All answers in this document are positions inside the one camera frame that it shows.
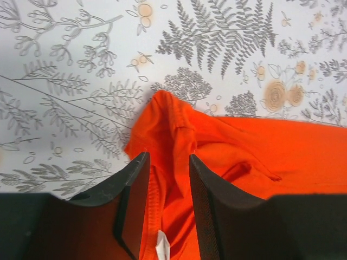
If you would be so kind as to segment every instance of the orange flower print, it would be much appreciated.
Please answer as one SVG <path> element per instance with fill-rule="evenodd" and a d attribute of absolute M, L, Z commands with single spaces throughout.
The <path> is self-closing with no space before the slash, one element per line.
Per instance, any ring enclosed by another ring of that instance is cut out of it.
<path fill-rule="evenodd" d="M 265 68 L 263 66 L 259 66 L 256 70 L 256 78 L 261 81 L 265 79 Z"/>
<path fill-rule="evenodd" d="M 322 12 L 319 11 L 318 13 L 314 14 L 314 19 L 316 20 L 316 22 L 319 22 L 320 20 L 322 20 Z"/>
<path fill-rule="evenodd" d="M 297 107 L 301 104 L 304 98 L 304 91 L 302 86 L 294 85 L 291 90 L 288 91 L 287 99 L 293 107 Z"/>
<path fill-rule="evenodd" d="M 299 61 L 295 68 L 295 72 L 298 74 L 303 74 L 305 72 L 305 69 L 306 69 L 306 63 L 304 61 Z"/>
<path fill-rule="evenodd" d="M 140 35 L 142 31 L 146 33 L 146 28 L 152 26 L 153 9 L 149 4 L 144 3 L 145 1 L 146 0 L 142 0 L 142 3 L 140 3 L 137 7 L 133 5 L 136 12 L 126 10 L 129 15 L 140 18 L 140 23 L 137 26 L 137 35 Z"/>
<path fill-rule="evenodd" d="M 140 55 L 139 58 L 133 58 L 130 61 L 130 64 L 127 65 L 127 68 L 133 67 L 138 73 L 140 72 L 140 67 L 142 67 L 144 64 L 150 62 L 154 64 L 154 62 L 150 59 L 152 55 L 145 55 L 142 52 L 138 51 L 138 54 Z"/>
<path fill-rule="evenodd" d="M 265 106 L 271 111 L 278 111 L 283 108 L 286 101 L 285 86 L 281 81 L 271 82 L 265 90 Z"/>

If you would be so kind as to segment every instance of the branch print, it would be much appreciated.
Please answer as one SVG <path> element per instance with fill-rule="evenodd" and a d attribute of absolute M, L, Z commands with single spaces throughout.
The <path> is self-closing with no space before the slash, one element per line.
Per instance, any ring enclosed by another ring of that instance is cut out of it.
<path fill-rule="evenodd" d="M 18 192 L 40 192 L 46 185 L 56 183 L 61 196 L 83 192 L 97 184 L 98 179 L 105 179 L 115 174 L 110 169 L 112 164 L 101 159 L 94 161 L 73 161 L 65 170 L 58 165 L 39 164 L 30 172 L 13 170 L 14 173 L 0 173 L 0 183 L 15 186 Z M 82 174 L 82 178 L 73 178 Z"/>
<path fill-rule="evenodd" d="M 319 64 L 319 69 L 323 71 L 323 75 L 330 77 L 333 75 L 336 83 L 341 83 L 347 79 L 347 60 L 343 59 L 338 62 L 337 60 L 331 60 L 329 62 L 322 62 Z"/>
<path fill-rule="evenodd" d="M 301 114 L 308 121 L 341 126 L 342 117 L 338 98 L 334 90 L 330 89 L 322 96 L 322 99 L 310 101 L 310 108 L 302 110 Z"/>
<path fill-rule="evenodd" d="M 75 94 L 82 94 L 86 92 L 86 87 L 89 85 L 86 79 L 81 79 L 80 76 L 74 76 L 70 73 L 66 76 L 65 73 L 60 73 L 57 66 L 52 62 L 46 61 L 30 62 L 29 65 L 24 65 L 25 75 L 15 81 L 23 80 L 45 80 L 47 87 L 51 94 L 74 96 Z"/>
<path fill-rule="evenodd" d="M 40 137 L 38 138 L 22 138 L 22 137 L 18 137 L 16 140 L 14 141 L 9 141 L 9 142 L 4 142 L 4 143 L 0 143 L 0 148 L 5 150 L 5 151 L 20 151 L 20 147 L 19 144 L 22 142 L 29 142 L 31 143 L 34 140 L 38 140 L 41 139 Z"/>
<path fill-rule="evenodd" d="M 336 45 L 338 45 L 338 50 L 340 52 L 343 51 L 344 45 L 347 43 L 347 27 L 345 24 L 346 21 L 342 19 L 338 19 L 338 31 L 334 31 L 331 28 L 322 29 L 320 31 L 321 37 L 319 35 L 314 35 L 311 37 L 309 41 L 309 49 L 315 54 L 320 48 L 326 44 L 326 48 L 328 51 L 334 49 Z"/>
<path fill-rule="evenodd" d="M 221 76 L 224 77 L 232 60 L 236 60 L 235 70 L 240 74 L 252 53 L 260 49 L 265 56 L 268 41 L 274 47 L 276 34 L 272 28 L 272 3 L 266 15 L 262 0 L 257 0 L 254 8 L 249 7 L 248 0 L 237 0 L 235 8 L 228 6 L 227 0 L 208 0 L 208 4 L 205 6 L 199 0 L 191 0 L 194 10 L 191 18 L 178 0 L 181 24 L 169 21 L 171 33 L 163 31 L 164 39 L 156 52 L 174 54 L 178 60 L 184 57 L 192 65 L 195 47 L 199 68 L 202 69 L 203 59 L 207 58 L 210 73 L 216 60 L 222 56 Z"/>
<path fill-rule="evenodd" d="M 37 117 L 37 111 L 21 108 L 20 99 L 2 91 L 0 88 L 0 120 L 7 120 L 7 130 L 14 130 L 15 135 L 30 135 L 31 127 L 38 130 L 43 126 Z"/>
<path fill-rule="evenodd" d="M 85 54 L 89 58 L 87 60 L 79 60 L 78 63 L 81 67 L 89 66 L 88 71 L 91 72 L 97 66 L 101 66 L 96 76 L 104 77 L 105 73 L 112 76 L 115 71 L 110 67 L 114 64 L 113 60 L 117 57 L 115 53 L 110 51 L 110 38 L 109 33 L 112 30 L 113 23 L 123 16 L 118 15 L 114 18 L 104 20 L 100 17 L 91 15 L 84 9 L 80 9 L 80 17 L 76 19 L 61 17 L 56 20 L 50 13 L 50 9 L 57 6 L 57 0 L 36 1 L 29 0 L 29 2 L 37 8 L 29 12 L 28 16 L 32 18 L 32 25 L 23 21 L 18 5 L 15 0 L 3 1 L 0 5 L 0 28 L 11 29 L 14 33 L 19 33 L 22 28 L 27 28 L 34 32 L 32 36 L 19 35 L 16 36 L 18 42 L 15 49 L 20 50 L 21 56 L 26 56 L 31 49 L 34 49 L 35 57 L 41 56 L 41 44 L 39 39 L 42 35 L 53 31 L 58 26 L 63 26 L 66 34 L 62 35 L 63 44 L 52 45 L 50 56 L 56 57 L 57 61 L 67 60 L 67 64 L 71 66 L 74 62 L 71 52 L 68 47 L 72 40 L 76 39 L 83 30 L 108 26 L 107 30 L 97 33 L 93 37 L 93 41 L 100 42 L 97 46 L 85 45 Z"/>
<path fill-rule="evenodd" d="M 136 84 L 136 81 L 130 84 L 129 80 L 125 84 L 120 81 L 116 85 L 110 83 L 108 90 L 100 88 L 95 90 L 90 97 L 69 100 L 68 103 L 86 100 L 95 106 L 102 107 L 109 116 L 126 123 L 131 121 L 137 113 L 134 105 L 143 102 L 141 86 L 136 86 Z"/>
<path fill-rule="evenodd" d="M 73 128 L 74 125 L 71 123 L 73 118 L 69 113 L 52 97 L 47 96 L 42 99 L 47 102 L 40 103 L 40 105 L 49 107 L 49 109 L 43 114 L 43 117 L 51 116 L 50 125 L 56 124 L 56 126 L 59 127 L 60 132 L 65 132 L 65 137 L 68 137 L 69 135 L 77 137 L 76 132 L 78 129 Z"/>
<path fill-rule="evenodd" d="M 299 55 L 308 54 L 303 46 L 302 41 L 296 41 L 294 45 L 291 45 L 286 40 L 282 40 L 278 44 L 278 50 L 284 55 L 288 55 L 289 59 L 297 58 Z"/>

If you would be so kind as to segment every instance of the patterned surface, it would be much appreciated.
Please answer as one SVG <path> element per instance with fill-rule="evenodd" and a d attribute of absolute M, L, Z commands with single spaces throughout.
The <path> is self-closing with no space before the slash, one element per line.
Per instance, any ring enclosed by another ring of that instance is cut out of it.
<path fill-rule="evenodd" d="M 347 126 L 346 17 L 347 0 L 0 1 L 0 191 L 69 198 L 116 173 L 160 89 Z"/>

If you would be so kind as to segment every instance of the leaf pattern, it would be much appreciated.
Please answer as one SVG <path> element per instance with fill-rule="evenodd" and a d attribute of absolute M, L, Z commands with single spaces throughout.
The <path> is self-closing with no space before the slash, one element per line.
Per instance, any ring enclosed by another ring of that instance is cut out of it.
<path fill-rule="evenodd" d="M 333 75 L 336 83 L 341 83 L 347 79 L 347 59 L 343 59 L 340 62 L 337 60 L 325 61 L 321 62 L 319 65 L 319 69 L 323 71 L 323 75 L 325 77 Z"/>
<path fill-rule="evenodd" d="M 256 116 L 256 103 L 252 92 L 233 96 L 233 99 L 229 103 L 230 105 L 225 107 L 227 116 Z"/>
<path fill-rule="evenodd" d="M 179 99 L 195 107 L 198 100 L 203 100 L 210 94 L 212 87 L 196 71 L 190 71 L 189 68 L 179 68 L 177 75 L 167 75 L 164 84 L 157 82 L 151 86 L 151 89 L 153 92 L 170 91 Z"/>
<path fill-rule="evenodd" d="M 335 5 L 330 9 L 333 17 L 341 15 L 347 9 L 347 0 L 335 0 Z"/>
<path fill-rule="evenodd" d="M 278 44 L 280 53 L 288 55 L 288 58 L 293 59 L 302 54 L 308 54 L 306 48 L 303 46 L 302 41 L 296 41 L 295 44 L 290 44 L 286 40 L 280 41 Z"/>
<path fill-rule="evenodd" d="M 301 111 L 303 117 L 310 121 L 341 126 L 341 110 L 338 107 L 338 96 L 333 89 L 326 91 L 322 99 L 310 101 L 310 108 Z"/>
<path fill-rule="evenodd" d="M 15 135 L 30 135 L 30 125 L 38 130 L 43 126 L 37 117 L 37 111 L 22 109 L 21 101 L 0 88 L 0 120 L 7 120 L 7 130 L 13 130 Z"/>
<path fill-rule="evenodd" d="M 312 53 L 317 51 L 324 45 L 328 51 L 332 51 L 336 46 L 340 52 L 343 51 L 347 43 L 347 27 L 346 20 L 338 19 L 338 30 L 335 28 L 321 29 L 320 35 L 315 34 L 309 41 L 309 49 Z"/>
<path fill-rule="evenodd" d="M 318 0 L 286 0 L 287 2 L 291 1 L 297 1 L 300 3 L 302 7 L 309 7 L 310 9 L 313 9 L 318 6 Z"/>
<path fill-rule="evenodd" d="M 236 73 L 240 74 L 247 58 L 258 49 L 265 56 L 269 41 L 274 47 L 272 27 L 273 4 L 265 16 L 262 0 L 254 8 L 248 0 L 237 0 L 232 8 L 226 0 L 208 0 L 208 6 L 199 0 L 191 0 L 195 17 L 190 18 L 181 1 L 177 1 L 180 26 L 169 21 L 171 32 L 163 31 L 164 39 L 156 50 L 160 54 L 174 54 L 176 59 L 185 58 L 192 66 L 196 51 L 197 63 L 202 69 L 203 59 L 211 73 L 216 61 L 223 57 L 221 76 L 235 60 Z"/>
<path fill-rule="evenodd" d="M 58 165 L 39 164 L 30 172 L 14 169 L 15 173 L 0 173 L 0 183 L 15 186 L 19 192 L 39 192 L 46 188 L 49 183 L 59 183 L 60 188 L 53 191 L 61 196 L 67 196 L 82 192 L 94 186 L 98 179 L 105 179 L 114 172 L 110 171 L 112 164 L 102 160 L 73 161 L 73 166 L 65 170 Z M 80 173 L 85 177 L 73 179 L 72 175 Z"/>

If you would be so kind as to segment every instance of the orange shirt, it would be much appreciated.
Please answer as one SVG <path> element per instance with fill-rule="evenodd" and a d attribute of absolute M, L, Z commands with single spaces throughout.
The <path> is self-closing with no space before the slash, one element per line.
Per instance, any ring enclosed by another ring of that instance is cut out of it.
<path fill-rule="evenodd" d="M 210 117 L 159 91 L 135 124 L 126 153 L 151 155 L 140 259 L 157 259 L 158 230 L 171 259 L 200 259 L 189 155 L 260 198 L 347 192 L 347 129 L 270 119 Z"/>

